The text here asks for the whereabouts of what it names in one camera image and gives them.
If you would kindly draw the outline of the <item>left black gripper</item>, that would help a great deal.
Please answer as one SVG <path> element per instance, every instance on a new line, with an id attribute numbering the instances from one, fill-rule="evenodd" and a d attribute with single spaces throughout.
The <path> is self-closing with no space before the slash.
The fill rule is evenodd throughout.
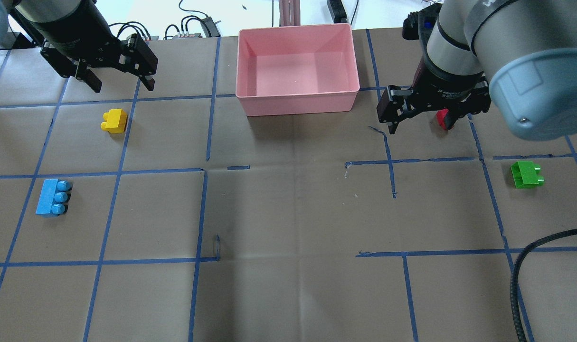
<path id="1" fill-rule="evenodd" d="M 154 90 L 158 57 L 137 32 L 121 40 L 108 27 L 98 34 L 93 29 L 69 30 L 61 37 L 47 38 L 40 54 L 59 76 L 81 79 L 95 93 L 100 93 L 102 81 L 94 68 L 138 76 L 148 91 Z"/>

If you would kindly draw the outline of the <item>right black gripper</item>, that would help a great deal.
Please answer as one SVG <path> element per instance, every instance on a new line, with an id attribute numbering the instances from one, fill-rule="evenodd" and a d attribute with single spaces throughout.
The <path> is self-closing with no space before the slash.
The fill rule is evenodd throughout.
<path id="1" fill-rule="evenodd" d="M 449 131 L 467 114 L 489 111 L 492 100 L 484 74 L 439 76 L 420 64 L 409 87 L 388 85 L 377 104 L 378 121 L 395 134 L 399 119 L 412 118 L 425 111 L 448 109 L 443 129 Z"/>

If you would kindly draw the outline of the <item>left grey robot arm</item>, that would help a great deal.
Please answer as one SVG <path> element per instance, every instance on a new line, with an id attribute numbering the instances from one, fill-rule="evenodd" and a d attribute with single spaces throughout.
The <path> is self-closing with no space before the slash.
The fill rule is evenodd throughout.
<path id="1" fill-rule="evenodd" d="M 124 40 L 114 36 L 95 1 L 0 0 L 0 45 L 13 12 L 42 36 L 41 56 L 59 76 L 99 93 L 102 82 L 93 69 L 110 67 L 154 90 L 158 57 L 138 33 Z"/>

